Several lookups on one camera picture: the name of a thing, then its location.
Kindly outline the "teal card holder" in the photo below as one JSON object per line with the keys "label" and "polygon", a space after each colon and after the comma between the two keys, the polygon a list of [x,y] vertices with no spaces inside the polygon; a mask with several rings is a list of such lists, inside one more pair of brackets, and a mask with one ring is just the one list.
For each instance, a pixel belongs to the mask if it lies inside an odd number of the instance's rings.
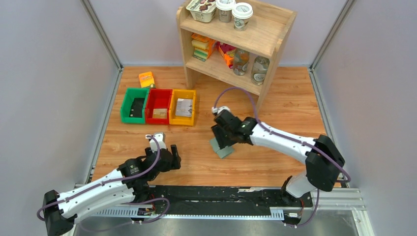
{"label": "teal card holder", "polygon": [[212,138],[209,143],[210,143],[213,151],[218,155],[218,157],[220,159],[224,159],[225,157],[229,156],[230,154],[232,154],[235,151],[233,149],[233,147],[230,147],[230,146],[220,148],[220,146],[219,146],[219,144],[218,144],[218,142],[215,138]]}

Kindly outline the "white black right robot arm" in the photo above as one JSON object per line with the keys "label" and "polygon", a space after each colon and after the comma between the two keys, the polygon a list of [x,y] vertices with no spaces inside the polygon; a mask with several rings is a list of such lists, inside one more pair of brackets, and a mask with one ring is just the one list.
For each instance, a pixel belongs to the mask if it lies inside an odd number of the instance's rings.
{"label": "white black right robot arm", "polygon": [[236,143],[270,148],[305,165],[305,171],[290,176],[282,185],[285,195],[300,198],[315,189],[330,192],[342,172],[345,160],[326,135],[309,138],[291,134],[252,117],[240,120],[228,107],[212,108],[212,131],[222,150]]}

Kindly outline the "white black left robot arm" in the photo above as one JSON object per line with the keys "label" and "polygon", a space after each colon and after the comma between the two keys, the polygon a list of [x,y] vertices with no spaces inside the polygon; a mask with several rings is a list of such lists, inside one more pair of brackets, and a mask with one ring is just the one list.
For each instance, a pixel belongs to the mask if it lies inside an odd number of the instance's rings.
{"label": "white black left robot arm", "polygon": [[47,235],[60,236],[87,217],[109,207],[143,203],[149,199],[150,187],[159,173],[180,169],[181,158],[176,145],[171,150],[145,149],[145,155],[126,160],[106,176],[83,187],[44,194],[42,209]]}

